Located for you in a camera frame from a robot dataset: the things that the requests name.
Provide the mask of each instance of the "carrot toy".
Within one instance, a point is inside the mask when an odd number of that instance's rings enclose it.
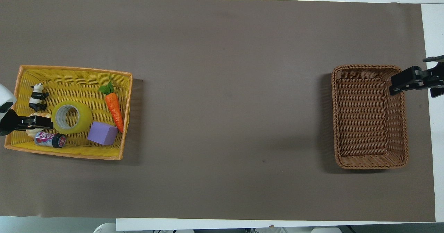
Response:
[[[111,78],[108,85],[102,85],[99,87],[99,92],[102,92],[106,95],[105,102],[111,112],[114,123],[116,124],[116,127],[119,129],[119,131],[123,132],[123,118],[122,113],[120,113],[119,99],[114,93],[114,87],[112,86]]]

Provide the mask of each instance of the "packing tape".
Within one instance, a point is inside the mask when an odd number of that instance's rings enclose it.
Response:
[[[69,110],[77,111],[77,122],[74,126],[68,125],[66,114]],[[63,101],[57,104],[52,110],[52,122],[54,129],[63,134],[80,133],[89,128],[92,122],[92,113],[89,107],[84,103],[75,101]]]

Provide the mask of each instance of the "brown wicker basket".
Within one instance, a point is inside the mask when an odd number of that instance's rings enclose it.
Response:
[[[347,169],[403,167],[409,159],[404,93],[390,96],[395,65],[341,65],[332,73],[336,163]]]

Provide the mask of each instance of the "can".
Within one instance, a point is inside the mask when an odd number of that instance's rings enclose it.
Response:
[[[66,136],[61,133],[39,132],[35,135],[34,143],[41,146],[62,148],[66,143]]]

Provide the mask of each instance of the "panda figurine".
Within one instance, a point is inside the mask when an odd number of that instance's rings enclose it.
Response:
[[[49,96],[48,92],[43,92],[43,84],[38,83],[34,86],[31,86],[33,88],[31,98],[29,99],[29,107],[34,109],[35,112],[43,111],[46,109],[46,104],[42,104],[42,100],[44,100],[46,97]]]

